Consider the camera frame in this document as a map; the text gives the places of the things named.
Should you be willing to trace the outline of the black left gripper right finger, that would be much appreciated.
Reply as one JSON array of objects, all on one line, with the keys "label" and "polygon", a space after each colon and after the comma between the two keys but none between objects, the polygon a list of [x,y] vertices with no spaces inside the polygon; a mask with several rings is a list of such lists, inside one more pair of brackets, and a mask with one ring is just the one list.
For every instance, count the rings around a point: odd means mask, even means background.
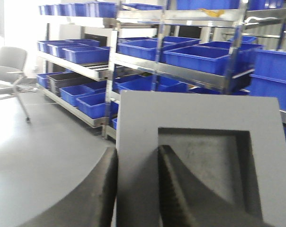
[{"label": "black left gripper right finger", "polygon": [[195,177],[169,145],[158,152],[159,206],[165,227],[267,227]]}]

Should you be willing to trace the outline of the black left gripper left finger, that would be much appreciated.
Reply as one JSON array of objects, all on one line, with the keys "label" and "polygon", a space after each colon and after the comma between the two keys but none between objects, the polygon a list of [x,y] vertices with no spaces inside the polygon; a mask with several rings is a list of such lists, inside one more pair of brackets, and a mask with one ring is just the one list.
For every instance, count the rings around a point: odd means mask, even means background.
[{"label": "black left gripper left finger", "polygon": [[109,227],[117,192],[118,156],[107,148],[87,177],[24,227]]}]

